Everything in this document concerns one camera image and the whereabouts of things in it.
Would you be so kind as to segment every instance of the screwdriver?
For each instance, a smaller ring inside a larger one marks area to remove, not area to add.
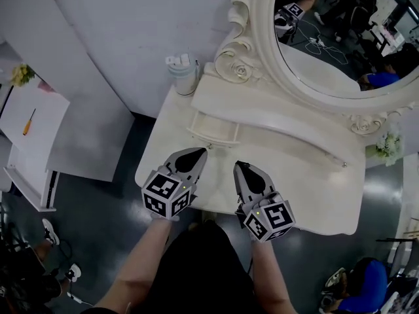
[[[35,111],[36,111],[36,110],[37,110],[36,108],[33,110],[33,113],[32,113],[32,115],[31,115],[31,118],[29,119],[29,121],[27,122],[27,124],[26,124],[26,126],[25,126],[25,129],[24,129],[24,135],[26,135],[26,134],[27,134],[27,131],[29,130],[29,127],[31,126],[31,123],[32,123],[32,117],[33,117],[33,115],[35,114]]]

